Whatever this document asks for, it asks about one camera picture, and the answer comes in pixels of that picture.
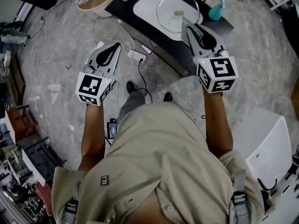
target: teal spray bottle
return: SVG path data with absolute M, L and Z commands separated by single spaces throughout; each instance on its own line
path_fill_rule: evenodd
M 214 21 L 218 21 L 222 17 L 223 9 L 225 9 L 225 1 L 220 0 L 220 3 L 209 11 L 209 17 Z

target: marble floor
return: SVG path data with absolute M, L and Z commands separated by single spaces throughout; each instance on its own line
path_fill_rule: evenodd
M 207 3 L 213 6 L 217 0 Z M 224 17 L 234 30 L 224 42 L 230 55 L 235 57 L 240 75 L 234 90 L 223 95 L 229 125 L 234 128 L 243 116 L 259 106 L 285 116 L 294 147 L 299 138 L 299 123 L 290 96 L 299 60 L 285 36 L 280 16 L 271 12 L 264 0 L 226 0 L 226 4 Z M 25 24 L 29 35 L 42 26 L 43 14 L 44 10 L 34 8 Z M 27 83 L 24 104 L 30 105 L 42 136 L 49 136 L 53 148 L 67 159 L 67 168 L 77 168 L 81 160 L 85 105 L 75 96 L 75 86 L 78 72 L 95 48 L 95 41 L 97 44 L 118 41 L 123 47 L 129 42 L 134 50 L 145 54 L 115 18 L 97 18 L 94 23 L 91 16 L 78 10 L 76 0 L 70 0 L 46 13 L 42 30 L 18 55 Z M 116 71 L 120 75 L 119 107 L 128 97 L 125 85 L 129 79 L 143 87 L 138 62 L 126 55 L 122 49 L 123 66 L 121 73 L 120 66 Z M 143 64 L 141 73 L 154 101 L 161 101 L 164 94 L 171 91 L 205 133 L 205 122 L 200 118 L 204 114 L 203 96 L 196 77 L 180 79 L 161 60 L 154 66 Z M 118 116 L 116 89 L 104 101 L 104 112 L 105 120 Z

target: foot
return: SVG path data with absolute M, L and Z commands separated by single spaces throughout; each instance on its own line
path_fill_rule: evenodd
M 135 84 L 132 81 L 127 82 L 127 92 L 131 94 L 133 91 L 137 91 Z
M 165 102 L 169 102 L 169 101 L 172 101 L 173 99 L 172 99 L 172 94 L 170 93 L 170 92 L 167 92 L 166 94 L 165 94 L 165 96 L 164 96 L 164 99 L 163 99 L 163 101 L 165 101 Z

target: power strip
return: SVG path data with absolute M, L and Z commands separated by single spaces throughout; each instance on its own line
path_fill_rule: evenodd
M 140 61 L 142 59 L 142 62 L 144 62 L 146 60 L 146 56 L 144 54 L 141 54 L 137 51 L 134 51 L 134 50 L 130 50 L 129 53 L 128 53 L 128 57 L 132 58 L 132 59 L 135 59 L 137 61 Z

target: beige shirt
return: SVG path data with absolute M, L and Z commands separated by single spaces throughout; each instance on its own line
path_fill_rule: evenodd
M 154 191 L 173 223 L 224 224 L 232 175 L 242 169 L 253 223 L 260 223 L 263 200 L 246 161 L 235 151 L 217 159 L 194 119 L 177 105 L 142 105 L 122 121 L 109 154 L 88 173 L 56 168 L 53 213 L 60 224 L 65 204 L 74 198 L 76 223 L 122 224 Z

